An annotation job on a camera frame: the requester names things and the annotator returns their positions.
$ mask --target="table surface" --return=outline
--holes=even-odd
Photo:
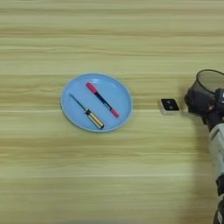
[[[2,0],[0,223],[208,224],[217,207],[208,131],[161,115],[196,73],[224,71],[223,1]],[[60,109],[79,74],[109,74],[133,95],[108,134]]]

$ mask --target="screwdriver handle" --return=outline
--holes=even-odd
[[[94,114],[90,111],[90,109],[85,109],[85,114],[87,117],[94,123],[94,125],[99,129],[103,129],[104,123]]]

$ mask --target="marker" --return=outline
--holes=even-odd
[[[114,115],[114,117],[119,117],[119,114],[106,102],[106,100],[102,98],[92,83],[88,82],[87,88],[102,102],[102,104],[105,105],[105,107]]]

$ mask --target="blue plate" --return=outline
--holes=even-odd
[[[86,87],[87,82],[91,82],[99,94],[117,111],[119,114],[118,118],[114,117]],[[103,129],[98,129],[89,120],[87,115],[84,114],[83,108],[70,94],[104,122],[105,126]],[[129,90],[120,81],[99,73],[87,73],[71,80],[66,85],[60,102],[64,114],[73,124],[84,130],[94,132],[107,132],[120,128],[129,119],[133,106]]]

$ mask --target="plate rim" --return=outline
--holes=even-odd
[[[64,94],[64,92],[65,92],[67,86],[69,86],[74,80],[79,79],[81,76],[95,75],[95,74],[100,75],[100,76],[104,76],[104,77],[107,77],[107,78],[110,78],[110,79],[112,79],[112,80],[118,82],[118,83],[119,83],[119,84],[120,84],[120,85],[127,91],[128,96],[129,96],[129,99],[130,99],[130,111],[129,111],[128,116],[126,117],[126,119],[125,119],[122,123],[120,123],[118,126],[112,128],[112,129],[103,130],[103,129],[89,129],[89,128],[84,128],[83,126],[81,126],[81,125],[75,123],[75,122],[70,118],[70,116],[66,113],[65,108],[64,108],[63,103],[62,103],[62,101],[63,101],[63,100],[62,100],[62,98],[63,98],[62,96],[63,96],[63,94]],[[62,108],[62,112],[63,112],[64,116],[69,120],[69,122],[72,123],[73,125],[79,127],[79,128],[82,129],[82,130],[87,130],[87,131],[94,132],[94,133],[107,133],[107,132],[110,132],[110,131],[113,131],[113,130],[118,130],[118,129],[120,129],[120,128],[121,128],[124,124],[126,124],[126,122],[130,119],[130,117],[131,117],[131,115],[132,115],[132,112],[133,112],[133,104],[134,104],[134,102],[133,102],[133,98],[132,98],[132,96],[131,96],[131,93],[130,93],[129,89],[128,89],[124,84],[122,84],[118,79],[116,79],[116,78],[114,78],[114,77],[112,77],[112,76],[110,76],[110,75],[104,74],[104,73],[84,73],[84,74],[80,74],[80,75],[76,76],[75,78],[71,79],[71,80],[64,86],[64,88],[63,88],[63,90],[62,90],[62,93],[61,93],[61,95],[60,95],[60,106],[61,106],[61,108]]]

